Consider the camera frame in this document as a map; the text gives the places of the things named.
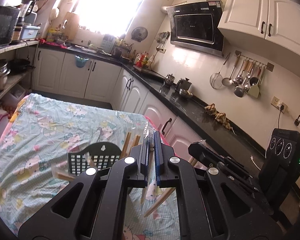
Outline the dark green perforated utensil basket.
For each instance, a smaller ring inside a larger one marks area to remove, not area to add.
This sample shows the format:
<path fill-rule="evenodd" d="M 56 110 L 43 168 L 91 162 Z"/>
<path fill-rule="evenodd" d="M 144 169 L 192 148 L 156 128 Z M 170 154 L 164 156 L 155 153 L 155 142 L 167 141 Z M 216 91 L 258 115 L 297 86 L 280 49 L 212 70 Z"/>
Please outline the dark green perforated utensil basket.
<path fill-rule="evenodd" d="M 68 170 L 70 174 L 79 176 L 90 167 L 97 170 L 112 167 L 120 158 L 120 148 L 111 142 L 97 142 L 83 150 L 78 148 L 68 153 Z"/>

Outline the wooden chopstick pair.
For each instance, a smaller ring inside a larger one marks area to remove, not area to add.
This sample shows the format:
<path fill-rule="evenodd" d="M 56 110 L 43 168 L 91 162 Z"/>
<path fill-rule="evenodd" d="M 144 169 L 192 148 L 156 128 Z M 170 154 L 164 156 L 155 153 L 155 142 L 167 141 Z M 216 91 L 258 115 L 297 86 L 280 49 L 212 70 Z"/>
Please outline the wooden chopstick pair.
<path fill-rule="evenodd" d="M 140 204 L 143 205 L 146 200 L 146 193 L 148 190 L 148 187 L 151 183 L 151 169 L 153 166 L 153 154 L 154 154 L 154 134 L 155 129 L 151 128 L 148 130 L 148 169 L 147 169 L 147 186 L 142 189 L 142 195 L 140 199 Z"/>

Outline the black kitchen countertop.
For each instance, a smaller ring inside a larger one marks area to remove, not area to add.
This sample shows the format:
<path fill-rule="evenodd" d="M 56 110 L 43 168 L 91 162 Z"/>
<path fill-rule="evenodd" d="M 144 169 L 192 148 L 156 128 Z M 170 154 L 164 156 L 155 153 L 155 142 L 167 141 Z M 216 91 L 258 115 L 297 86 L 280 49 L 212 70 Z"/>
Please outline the black kitchen countertop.
<path fill-rule="evenodd" d="M 38 47 L 76 55 L 87 55 L 91 59 L 111 63 L 123 68 L 140 81 L 174 115 L 181 118 L 200 137 L 206 139 L 217 153 L 233 157 L 251 175 L 258 175 L 258 169 L 263 165 L 265 149 L 234 122 L 229 121 L 232 130 L 224 128 L 221 123 L 206 113 L 204 107 L 207 106 L 207 103 L 196 96 L 188 100 L 182 99 L 174 90 L 174 86 L 171 88 L 164 87 L 162 77 L 143 74 L 134 70 L 131 64 L 125 64 L 110 56 L 100 53 L 87 53 L 78 49 L 64 49 L 48 44 L 39 44 Z"/>

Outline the wooden chopsticks in basket left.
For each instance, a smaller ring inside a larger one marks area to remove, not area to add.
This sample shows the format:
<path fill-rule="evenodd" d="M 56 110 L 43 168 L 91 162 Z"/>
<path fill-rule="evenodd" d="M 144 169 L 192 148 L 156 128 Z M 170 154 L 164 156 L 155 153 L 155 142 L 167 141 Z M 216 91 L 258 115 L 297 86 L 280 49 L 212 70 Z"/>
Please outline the wooden chopsticks in basket left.
<path fill-rule="evenodd" d="M 94 175 L 98 169 L 89 153 L 70 153 L 70 163 L 52 164 L 51 171 L 54 178 L 73 181 L 81 173 Z"/>

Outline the wooden chopsticks in basket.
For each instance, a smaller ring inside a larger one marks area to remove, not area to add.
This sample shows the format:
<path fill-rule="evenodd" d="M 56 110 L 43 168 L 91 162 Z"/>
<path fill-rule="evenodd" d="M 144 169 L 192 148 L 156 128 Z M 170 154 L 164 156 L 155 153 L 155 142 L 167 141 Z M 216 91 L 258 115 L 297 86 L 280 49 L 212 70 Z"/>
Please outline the wooden chopsticks in basket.
<path fill-rule="evenodd" d="M 81 173 L 94 175 L 98 169 L 89 153 L 70 153 L 70 163 L 52 164 L 51 171 L 54 178 L 73 181 Z"/>
<path fill-rule="evenodd" d="M 140 138 L 140 135 L 137 134 L 132 137 L 132 133 L 128 132 L 119 159 L 128 157 L 132 151 L 132 148 L 139 144 Z"/>

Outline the black box with green light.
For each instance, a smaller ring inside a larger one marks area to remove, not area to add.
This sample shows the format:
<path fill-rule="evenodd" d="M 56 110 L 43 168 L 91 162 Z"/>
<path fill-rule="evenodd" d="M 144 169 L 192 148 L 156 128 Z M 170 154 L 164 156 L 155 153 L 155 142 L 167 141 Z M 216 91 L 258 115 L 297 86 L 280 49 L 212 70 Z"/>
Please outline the black box with green light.
<path fill-rule="evenodd" d="M 272 209 L 278 209 L 300 177 L 300 133 L 275 128 L 259 172 L 259 185 Z"/>

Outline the Hello Kitty patterned tablecloth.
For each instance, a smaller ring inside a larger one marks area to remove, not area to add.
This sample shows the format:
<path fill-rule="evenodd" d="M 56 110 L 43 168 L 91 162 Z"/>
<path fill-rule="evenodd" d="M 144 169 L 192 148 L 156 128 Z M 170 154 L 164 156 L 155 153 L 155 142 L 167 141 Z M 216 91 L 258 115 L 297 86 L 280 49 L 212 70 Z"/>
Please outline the Hello Kitty patterned tablecloth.
<path fill-rule="evenodd" d="M 68 153 L 96 142 L 123 147 L 127 133 L 141 138 L 154 132 L 141 114 L 30 94 L 19 102 L 0 138 L 0 217 L 9 233 L 62 191 L 67 182 L 52 167 L 68 169 Z"/>

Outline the green hanging spatula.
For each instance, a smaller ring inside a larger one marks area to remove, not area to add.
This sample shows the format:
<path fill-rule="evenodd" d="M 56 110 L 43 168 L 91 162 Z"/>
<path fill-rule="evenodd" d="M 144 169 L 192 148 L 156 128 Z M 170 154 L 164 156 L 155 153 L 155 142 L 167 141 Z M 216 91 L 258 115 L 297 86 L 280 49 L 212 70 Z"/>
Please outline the green hanging spatula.
<path fill-rule="evenodd" d="M 257 75 L 252 77 L 249 81 L 250 88 L 248 90 L 248 94 L 250 96 L 253 96 L 254 98 L 258 98 L 260 93 L 259 83 L 261 82 L 261 78 L 264 72 L 264 66 L 262 66 L 258 72 Z"/>

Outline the metal kettle on counter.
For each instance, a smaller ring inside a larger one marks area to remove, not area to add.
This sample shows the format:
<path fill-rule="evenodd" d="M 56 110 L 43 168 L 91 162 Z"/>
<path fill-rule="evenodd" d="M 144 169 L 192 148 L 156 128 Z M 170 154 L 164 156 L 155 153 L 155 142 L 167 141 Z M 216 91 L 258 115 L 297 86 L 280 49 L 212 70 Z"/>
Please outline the metal kettle on counter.
<path fill-rule="evenodd" d="M 175 85 L 175 91 L 179 92 L 180 89 L 189 90 L 191 85 L 192 85 L 192 83 L 190 82 L 190 80 L 188 78 L 184 78 L 184 79 L 181 78 Z"/>

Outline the small glass teapot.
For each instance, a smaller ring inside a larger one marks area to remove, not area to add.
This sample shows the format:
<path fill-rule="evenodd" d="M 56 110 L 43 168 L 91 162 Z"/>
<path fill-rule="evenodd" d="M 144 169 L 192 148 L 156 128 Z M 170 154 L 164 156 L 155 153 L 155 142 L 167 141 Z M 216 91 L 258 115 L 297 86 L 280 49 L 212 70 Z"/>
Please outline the small glass teapot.
<path fill-rule="evenodd" d="M 166 77 L 164 78 L 164 85 L 167 87 L 171 87 L 171 85 L 174 84 L 175 77 L 173 74 L 167 74 Z"/>

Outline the black range hood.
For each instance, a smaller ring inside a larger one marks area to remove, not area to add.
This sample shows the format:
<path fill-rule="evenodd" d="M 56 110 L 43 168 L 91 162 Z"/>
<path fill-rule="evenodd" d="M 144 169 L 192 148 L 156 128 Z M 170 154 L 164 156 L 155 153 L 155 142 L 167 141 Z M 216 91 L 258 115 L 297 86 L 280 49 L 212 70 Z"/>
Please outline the black range hood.
<path fill-rule="evenodd" d="M 218 29 L 223 13 L 221 0 L 186 0 L 165 11 L 172 45 L 223 56 L 224 36 Z"/>

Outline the metal storage shelf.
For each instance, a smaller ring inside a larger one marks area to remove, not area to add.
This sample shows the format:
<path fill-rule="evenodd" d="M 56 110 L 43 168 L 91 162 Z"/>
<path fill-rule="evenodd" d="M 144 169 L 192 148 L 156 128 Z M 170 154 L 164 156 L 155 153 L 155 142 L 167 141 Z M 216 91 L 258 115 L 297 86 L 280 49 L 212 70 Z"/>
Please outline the metal storage shelf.
<path fill-rule="evenodd" d="M 39 41 L 22 41 L 15 45 L 0 46 L 0 100 L 26 75 L 34 70 L 33 60 L 29 56 L 34 55 Z M 11 62 L 16 60 L 16 50 L 26 48 L 26 59 L 17 59 L 18 66 Z"/>

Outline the black microwave oven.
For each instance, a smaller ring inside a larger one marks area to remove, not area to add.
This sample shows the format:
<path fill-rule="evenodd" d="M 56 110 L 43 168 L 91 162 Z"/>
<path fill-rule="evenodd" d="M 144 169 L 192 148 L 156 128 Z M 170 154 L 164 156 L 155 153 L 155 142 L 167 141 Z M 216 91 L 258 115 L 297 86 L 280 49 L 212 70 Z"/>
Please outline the black microwave oven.
<path fill-rule="evenodd" d="M 0 6 L 0 46 L 10 43 L 19 12 L 15 7 Z"/>

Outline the wall power socket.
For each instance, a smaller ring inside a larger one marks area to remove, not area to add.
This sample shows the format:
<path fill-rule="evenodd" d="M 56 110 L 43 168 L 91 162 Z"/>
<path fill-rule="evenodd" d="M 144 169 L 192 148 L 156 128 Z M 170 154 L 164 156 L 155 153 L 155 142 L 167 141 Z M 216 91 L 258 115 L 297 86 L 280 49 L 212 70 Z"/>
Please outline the wall power socket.
<path fill-rule="evenodd" d="M 287 105 L 282 100 L 278 99 L 275 96 L 273 96 L 273 98 L 271 100 L 271 105 L 274 106 L 275 108 L 277 108 L 282 113 L 285 113 L 285 111 L 287 109 Z"/>

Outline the round wall ventilation fan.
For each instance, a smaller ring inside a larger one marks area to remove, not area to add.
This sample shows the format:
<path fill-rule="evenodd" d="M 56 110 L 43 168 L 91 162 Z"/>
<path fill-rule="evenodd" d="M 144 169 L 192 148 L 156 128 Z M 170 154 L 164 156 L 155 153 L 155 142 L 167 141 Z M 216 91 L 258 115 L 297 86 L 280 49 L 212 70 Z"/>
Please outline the round wall ventilation fan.
<path fill-rule="evenodd" d="M 131 39 L 137 42 L 142 42 L 148 36 L 148 30 L 145 27 L 136 27 L 131 33 Z"/>

